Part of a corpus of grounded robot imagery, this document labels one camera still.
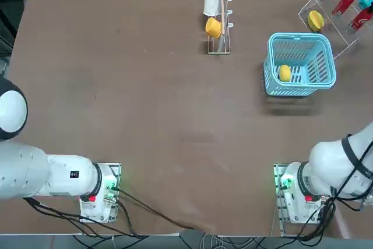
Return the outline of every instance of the blue plastic basket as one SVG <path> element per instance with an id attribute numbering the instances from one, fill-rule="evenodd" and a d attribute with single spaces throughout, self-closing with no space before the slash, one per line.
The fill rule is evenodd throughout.
<path id="1" fill-rule="evenodd" d="M 264 81 L 270 96 L 308 96 L 330 89 L 336 81 L 332 48 L 321 34 L 275 33 L 268 40 Z M 280 66 L 291 69 L 289 82 L 279 79 Z"/>

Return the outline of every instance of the metal rack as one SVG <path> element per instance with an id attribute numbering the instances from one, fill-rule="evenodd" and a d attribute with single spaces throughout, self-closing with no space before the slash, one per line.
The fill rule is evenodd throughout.
<path id="1" fill-rule="evenodd" d="M 231 1 L 226 0 L 224 9 L 224 26 L 226 27 L 226 32 L 221 34 L 219 38 L 207 35 L 207 51 L 209 55 L 229 55 L 231 52 L 230 29 L 233 27 L 233 23 L 229 22 L 229 16 L 232 15 L 233 11 L 227 9 L 228 3 Z M 221 22 L 221 13 L 214 18 Z"/>

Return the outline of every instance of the white robotic arm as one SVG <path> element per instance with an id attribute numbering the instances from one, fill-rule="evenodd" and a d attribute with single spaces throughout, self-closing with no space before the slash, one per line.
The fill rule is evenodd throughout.
<path id="1" fill-rule="evenodd" d="M 371 190 L 373 180 L 373 123 L 355 135 L 332 142 L 316 144 L 309 162 L 289 164 L 281 177 L 287 210 L 292 223 L 305 223 L 320 209 L 327 197 L 333 197 L 356 167 L 356 171 L 343 187 L 339 197 L 356 198 Z M 367 151 L 362 164 L 359 163 Z M 367 194 L 363 205 L 373 205 L 372 194 Z M 310 223 L 316 223 L 318 212 Z"/>
<path id="2" fill-rule="evenodd" d="M 80 197 L 81 216 L 110 221 L 117 197 L 111 187 L 118 179 L 109 165 L 76 155 L 46 155 L 14 141 L 0 142 L 0 155 L 0 199 Z"/>

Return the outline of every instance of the lemon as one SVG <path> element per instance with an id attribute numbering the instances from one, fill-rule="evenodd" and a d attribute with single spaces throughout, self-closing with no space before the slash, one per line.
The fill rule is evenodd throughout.
<path id="1" fill-rule="evenodd" d="M 283 64 L 279 70 L 280 80 L 282 82 L 289 82 L 291 78 L 291 69 L 288 65 Z"/>
<path id="2" fill-rule="evenodd" d="M 314 32 L 320 31 L 324 27 L 324 19 L 321 14 L 315 10 L 310 11 L 307 17 L 309 28 Z"/>

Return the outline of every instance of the white paper cup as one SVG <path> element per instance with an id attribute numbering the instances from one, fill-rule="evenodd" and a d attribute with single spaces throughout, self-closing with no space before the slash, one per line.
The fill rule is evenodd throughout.
<path id="1" fill-rule="evenodd" d="M 205 0 L 203 14 L 209 17 L 214 17 L 219 13 L 219 0 Z"/>

